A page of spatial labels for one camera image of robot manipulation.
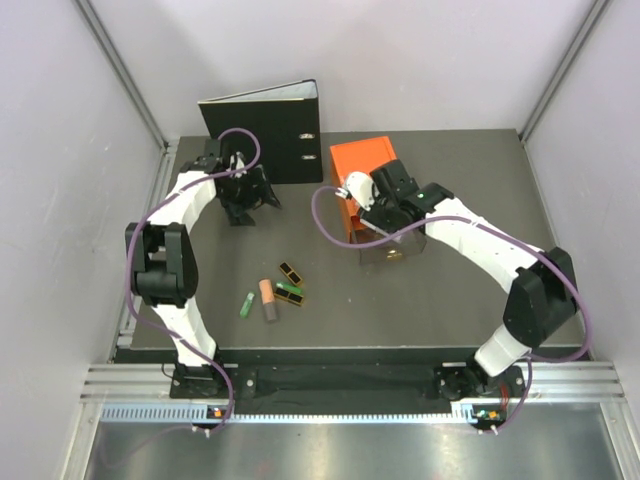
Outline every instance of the metal frame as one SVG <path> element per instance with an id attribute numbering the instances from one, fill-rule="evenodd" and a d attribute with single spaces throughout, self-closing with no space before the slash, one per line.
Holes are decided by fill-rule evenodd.
<path id="1" fill-rule="evenodd" d="M 540 122 L 540 119 L 549 107 L 551 100 L 555 97 L 560 85 L 564 82 L 567 73 L 582 52 L 584 45 L 595 30 L 600 19 L 603 17 L 609 4 L 611 4 L 611 0 L 594 0 L 587 16 L 582 21 L 580 28 L 578 28 L 573 40 L 571 40 L 569 47 L 562 56 L 560 63 L 556 67 L 551 79 L 543 90 L 542 95 L 536 102 L 536 106 L 533 108 L 529 118 L 522 127 L 520 133 L 520 140 L 522 143 L 526 143 L 533 134 L 533 131 Z"/>
<path id="2" fill-rule="evenodd" d="M 93 34 L 96 41 L 98 42 L 98 45 L 107 57 L 107 60 L 109 61 L 113 72 L 118 77 L 118 80 L 120 80 L 120 83 L 122 83 L 122 86 L 127 92 L 129 99 L 140 114 L 140 117 L 149 130 L 149 133 L 155 139 L 158 146 L 160 146 L 161 148 L 165 148 L 168 143 L 162 135 L 162 131 L 160 130 L 158 123 L 151 114 L 149 107 L 147 107 L 144 98 L 142 98 L 140 90 L 138 90 L 138 87 L 133 81 L 133 77 L 122 61 L 118 50 L 109 37 L 109 34 L 102 24 L 102 21 L 100 20 L 100 17 L 98 16 L 98 13 L 93 7 L 91 1 L 73 0 L 73 3 L 75 3 L 83 19 L 86 21 L 89 29 L 91 30 L 91 33 Z"/>
<path id="3" fill-rule="evenodd" d="M 526 364 L 518 364 L 526 374 Z M 226 368 L 237 367 L 235 364 Z M 173 373 L 167 365 L 167 375 Z M 620 468 L 625 479 L 640 478 L 640 437 L 626 403 L 620 380 L 611 362 L 534 363 L 533 384 L 527 404 L 596 403 L 601 406 Z M 62 479 L 84 478 L 97 425 L 105 407 L 126 404 L 128 408 L 153 408 L 156 411 L 208 405 L 224 408 L 226 400 L 178 400 L 169 398 L 171 380 L 160 364 L 98 364 L 89 368 L 82 389 L 82 410 L 69 449 Z M 432 424 L 464 422 L 465 405 L 481 404 L 482 399 L 465 399 L 454 405 L 451 415 L 350 415 L 287 416 L 236 415 L 232 423 L 401 423 Z M 122 421 L 135 421 L 123 415 Z"/>

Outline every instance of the white wall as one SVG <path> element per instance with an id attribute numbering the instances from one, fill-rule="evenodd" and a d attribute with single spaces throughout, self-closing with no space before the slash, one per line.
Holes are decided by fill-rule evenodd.
<path id="1" fill-rule="evenodd" d="M 71 1 L 0 2 L 0 458 L 53 478 L 159 149 Z"/>
<path id="2" fill-rule="evenodd" d="M 640 3 L 612 2 L 529 142 L 560 245 L 640 421 Z"/>
<path id="3" fill-rule="evenodd" d="M 165 136 L 316 78 L 324 131 L 520 128 L 590 0 L 94 0 Z"/>

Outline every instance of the gray table surface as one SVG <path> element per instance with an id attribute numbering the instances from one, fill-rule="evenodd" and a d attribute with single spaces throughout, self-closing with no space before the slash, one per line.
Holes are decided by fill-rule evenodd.
<path id="1" fill-rule="evenodd" d="M 322 135 L 325 183 L 329 146 L 389 135 L 398 158 L 419 184 L 438 182 L 474 212 L 528 243 L 553 245 L 527 156 L 513 130 L 326 133 Z M 204 137 L 183 137 L 173 168 L 201 154 Z M 318 184 L 276 185 L 283 210 L 252 213 L 256 227 L 228 226 L 214 201 L 191 232 L 200 283 L 196 299 L 209 333 L 221 347 L 476 346 L 502 322 L 506 294 L 489 275 L 436 241 L 422 254 L 397 262 L 360 266 L 358 252 L 341 249 L 317 230 L 310 213 Z M 338 199 L 321 199 L 322 220 L 344 238 Z M 277 303 L 279 321 L 267 324 L 259 297 L 247 319 L 238 312 L 258 281 L 285 278 L 289 262 L 304 278 L 305 304 Z M 148 308 L 142 312 L 157 320 Z M 547 342 L 581 342 L 577 320 Z M 132 348 L 172 347 L 138 325 Z"/>
<path id="2" fill-rule="evenodd" d="M 230 425 L 210 440 L 101 424 L 86 480 L 621 480 L 598 405 L 528 405 L 498 437 L 458 425 Z"/>

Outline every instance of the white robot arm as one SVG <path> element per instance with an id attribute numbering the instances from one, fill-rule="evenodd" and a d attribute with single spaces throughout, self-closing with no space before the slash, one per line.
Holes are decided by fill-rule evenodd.
<path id="1" fill-rule="evenodd" d="M 252 225 L 246 211 L 264 203 L 279 207 L 280 203 L 260 165 L 251 171 L 226 178 L 203 181 L 187 190 L 183 188 L 212 173 L 244 167 L 242 154 L 229 155 L 219 140 L 210 140 L 205 155 L 187 163 L 181 169 L 175 186 L 167 195 L 178 196 L 149 217 L 136 241 L 132 268 L 132 291 L 140 295 L 178 337 L 172 337 L 178 363 L 200 367 L 203 359 L 185 347 L 186 340 L 209 358 L 216 352 L 216 342 L 202 321 L 194 297 L 198 285 L 198 269 L 189 233 L 204 208 L 220 198 L 231 225 Z M 136 224 L 126 231 L 127 248 Z M 164 258 L 153 254 L 162 251 Z"/>
<path id="2" fill-rule="evenodd" d="M 500 232 L 440 185 L 419 188 L 400 160 L 383 165 L 371 175 L 352 173 L 337 195 L 353 198 L 360 206 L 360 221 L 383 235 L 425 217 L 469 219 L 470 223 L 453 220 L 427 223 L 421 231 L 474 262 L 509 294 L 503 325 L 468 362 L 480 384 L 500 375 L 537 348 L 576 313 L 574 299 L 533 255 L 477 228 L 484 225 Z M 566 252 L 555 248 L 545 253 L 529 247 L 545 254 L 575 284 L 571 258 Z"/>

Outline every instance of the orange box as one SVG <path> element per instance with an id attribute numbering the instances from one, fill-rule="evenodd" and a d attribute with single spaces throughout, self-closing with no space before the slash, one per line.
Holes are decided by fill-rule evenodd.
<path id="1" fill-rule="evenodd" d="M 331 181 L 336 187 L 342 186 L 351 172 L 370 174 L 376 168 L 396 159 L 389 137 L 376 137 L 358 142 L 332 145 Z M 355 200 L 338 199 L 342 221 L 347 233 L 347 241 L 351 242 L 352 232 L 364 230 L 360 223 L 358 206 Z"/>

